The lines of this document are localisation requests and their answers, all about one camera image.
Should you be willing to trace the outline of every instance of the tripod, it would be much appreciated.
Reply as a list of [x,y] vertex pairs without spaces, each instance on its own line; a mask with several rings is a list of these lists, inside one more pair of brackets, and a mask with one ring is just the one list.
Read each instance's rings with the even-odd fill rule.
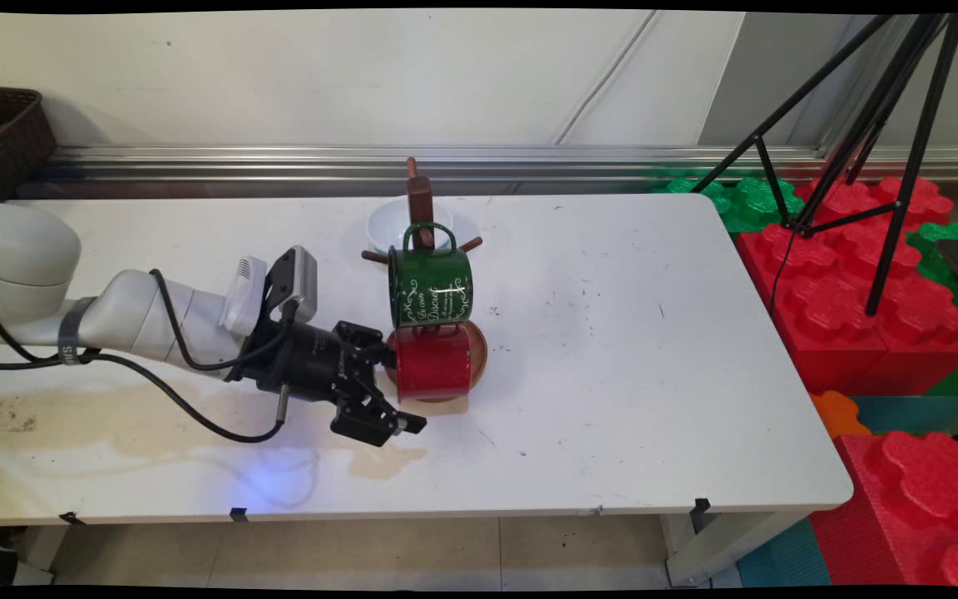
[[[757,153],[760,155],[760,161],[763,163],[764,174],[767,175],[768,184],[775,196],[775,202],[778,205],[779,216],[782,217],[782,227],[792,229],[790,242],[786,249],[786,258],[783,259],[783,265],[786,263],[790,250],[793,247],[793,239],[796,235],[803,238],[810,238],[820,231],[825,231],[856,221],[870,219],[872,216],[885,215],[892,212],[893,217],[890,220],[889,231],[886,232],[886,242],[882,246],[881,258],[878,260],[878,269],[875,270],[875,278],[871,283],[871,293],[867,296],[867,307],[864,314],[873,317],[878,311],[878,303],[881,302],[882,289],[885,288],[886,278],[889,277],[890,265],[893,261],[893,253],[896,250],[896,244],[901,236],[901,228],[904,227],[904,219],[908,213],[908,205],[911,201],[911,194],[916,187],[916,178],[919,175],[919,168],[923,162],[923,153],[926,151],[926,144],[931,137],[931,129],[934,128],[934,118],[938,112],[938,105],[941,102],[941,94],[944,91],[944,85],[948,79],[948,72],[951,70],[951,61],[956,54],[958,44],[958,12],[939,12],[938,14],[928,14],[916,16],[916,20],[905,35],[904,41],[897,48],[890,60],[886,71],[882,73],[881,79],[875,84],[875,88],[868,96],[867,102],[857,115],[856,120],[849,126],[848,132],[837,144],[835,151],[830,155],[830,159],[822,171],[820,179],[815,186],[815,190],[808,198],[807,204],[803,207],[801,213],[791,217],[786,209],[786,201],[783,199],[782,190],[778,187],[775,177],[775,168],[771,163],[771,156],[768,156],[768,148],[763,143],[763,134],[767,133],[782,119],[790,110],[793,109],[810,91],[826,79],[833,69],[841,65],[855,52],[864,42],[870,38],[875,31],[881,29],[886,24],[891,15],[879,15],[871,20],[851,39],[841,50],[837,51],[835,56],[830,57],[822,68],[815,72],[808,81],[803,83],[797,91],[793,93],[783,104],[775,110],[768,118],[761,122],[752,133],[745,137],[742,143],[738,144],[726,156],[722,162],[708,173],[697,185],[693,187],[693,193],[700,193],[709,183],[715,181],[719,174],[727,170],[735,160],[738,159],[749,147],[756,145]],[[904,177],[901,178],[901,190],[897,198],[889,204],[879,205],[877,208],[864,210],[843,217],[843,219],[830,220],[828,223],[813,225],[812,220],[815,217],[815,211],[822,204],[822,198],[835,185],[837,178],[845,175],[845,182],[851,185],[860,174],[863,164],[867,162],[867,157],[874,148],[878,136],[881,134],[882,127],[886,125],[890,114],[896,106],[897,100],[901,99],[901,93],[907,87],[911,75],[919,66],[919,61],[926,52],[926,49],[944,30],[944,39],[941,44],[941,52],[938,61],[934,67],[934,75],[931,77],[931,84],[926,92],[926,100],[923,103],[923,110],[919,116],[919,126],[916,127],[916,136],[911,143],[911,151],[908,155],[908,162],[905,166]],[[855,156],[852,166],[845,170],[848,161]],[[778,276],[775,277],[775,285],[778,285]],[[771,311],[775,306],[775,289],[772,289]]]

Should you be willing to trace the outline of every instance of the white bowl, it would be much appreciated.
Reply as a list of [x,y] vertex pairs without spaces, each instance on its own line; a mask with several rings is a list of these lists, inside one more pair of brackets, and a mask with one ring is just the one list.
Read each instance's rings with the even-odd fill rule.
[[[440,201],[432,202],[434,221],[453,230],[453,213]],[[391,246],[401,250],[404,246],[404,232],[409,228],[409,198],[397,197],[381,205],[368,216],[365,226],[368,243],[380,254],[387,254]],[[449,235],[441,229],[434,229],[434,246],[449,247]]]

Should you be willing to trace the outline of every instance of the wooden peg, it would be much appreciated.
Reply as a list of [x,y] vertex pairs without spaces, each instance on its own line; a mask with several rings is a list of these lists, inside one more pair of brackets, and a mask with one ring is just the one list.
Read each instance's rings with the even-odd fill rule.
[[472,250],[476,249],[476,247],[479,247],[480,245],[482,245],[482,237],[481,237],[481,236],[477,236],[475,239],[472,239],[472,241],[469,241],[469,242],[465,243],[463,246],[461,246],[461,250],[462,250],[462,251],[472,251]]
[[[416,174],[416,159],[409,156],[406,160],[409,170],[409,221],[410,223],[430,223],[434,220],[434,207],[431,204],[431,182]],[[413,234],[413,247],[418,250],[434,250],[434,234],[430,228],[422,228]]]
[[379,262],[380,265],[388,265],[389,263],[386,255],[376,254],[375,251],[361,250],[361,257],[372,262]]

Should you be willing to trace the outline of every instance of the tile floor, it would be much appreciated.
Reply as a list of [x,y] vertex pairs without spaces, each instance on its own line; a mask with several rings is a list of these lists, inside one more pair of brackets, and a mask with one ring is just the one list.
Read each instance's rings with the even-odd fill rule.
[[56,584],[554,591],[668,588],[657,516],[72,527]]

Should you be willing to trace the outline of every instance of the brown basket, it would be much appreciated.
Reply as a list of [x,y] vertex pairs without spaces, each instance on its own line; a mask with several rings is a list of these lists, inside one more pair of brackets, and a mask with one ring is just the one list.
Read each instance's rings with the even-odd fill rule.
[[0,201],[57,148],[41,101],[39,92],[0,87]]

